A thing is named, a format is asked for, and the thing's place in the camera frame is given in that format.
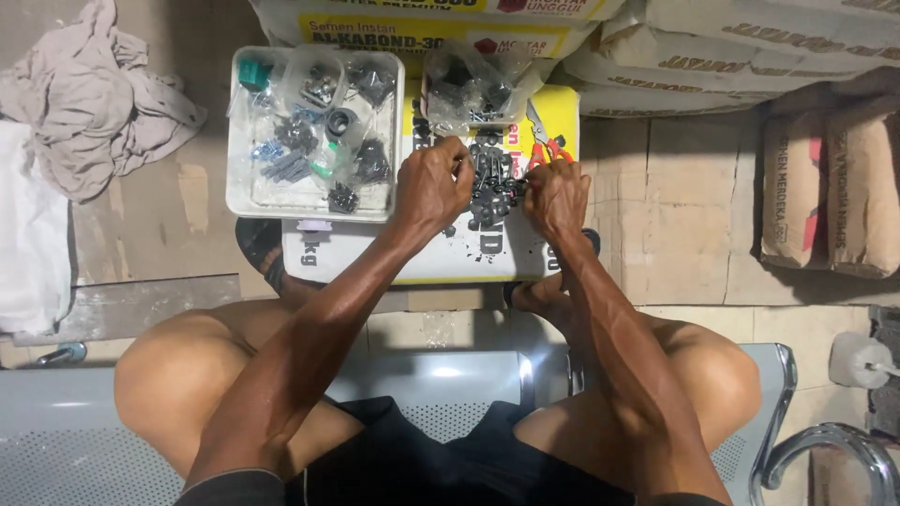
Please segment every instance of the alkabond-300 cement bag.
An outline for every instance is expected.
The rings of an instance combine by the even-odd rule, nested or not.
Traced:
[[[766,262],[795,268],[809,264],[824,203],[823,134],[819,113],[766,123],[761,257]]]
[[[828,247],[832,270],[887,277],[900,267],[900,97],[828,121]]]

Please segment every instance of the tiled floor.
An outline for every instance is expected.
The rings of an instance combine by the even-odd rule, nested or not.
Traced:
[[[860,306],[722,307],[646,306],[641,311],[675,320],[692,321],[737,343],[780,342],[793,348],[799,386],[779,438],[823,421],[864,427],[866,391],[832,384],[828,356],[833,336],[846,330],[868,332],[868,310]],[[546,321],[514,312],[467,311],[385,313],[373,315],[366,327],[368,353],[391,348],[476,348],[533,350],[542,344],[562,344],[562,335]],[[520,339],[544,335],[542,342]],[[87,343],[87,361],[112,364],[133,339]],[[0,343],[6,367],[33,362],[55,347],[14,348]],[[356,347],[365,353],[366,347]],[[777,491],[765,491],[767,506],[806,503],[808,456],[789,467]]]

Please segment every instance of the white plastic tray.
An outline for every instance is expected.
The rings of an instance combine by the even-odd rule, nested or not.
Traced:
[[[329,46],[304,44],[298,48],[268,48],[247,46],[237,50],[231,61],[231,96],[247,91],[238,82],[238,63],[242,59],[256,59],[266,64],[284,63],[294,51],[335,50]],[[382,51],[342,51],[365,52],[373,58],[384,59],[397,65],[397,90],[377,112],[374,129],[386,138],[385,149],[391,162],[388,181],[377,185],[365,185],[357,189],[359,207],[353,214],[329,211],[328,191],[316,185],[312,177],[297,183],[273,183],[259,171],[268,162],[253,161],[250,151],[265,139],[256,139],[255,121],[247,107],[247,100],[236,100],[229,114],[228,170],[225,186],[225,202],[238,216],[248,218],[297,218],[301,220],[357,221],[384,223],[393,213],[396,200],[397,171],[402,163],[401,124],[402,100],[404,93],[405,68],[400,59]],[[360,117],[371,114],[372,107],[361,96],[351,90],[341,107],[361,113]]]

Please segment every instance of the perforated metal seat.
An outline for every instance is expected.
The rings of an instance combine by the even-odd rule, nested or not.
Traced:
[[[759,469],[796,385],[789,348],[746,345],[763,408],[713,454],[736,505],[761,506]],[[467,434],[494,401],[534,406],[532,365],[516,352],[397,354],[348,360],[326,395],[391,395],[426,434]],[[111,368],[0,372],[0,506],[168,506],[182,480],[125,429]]]

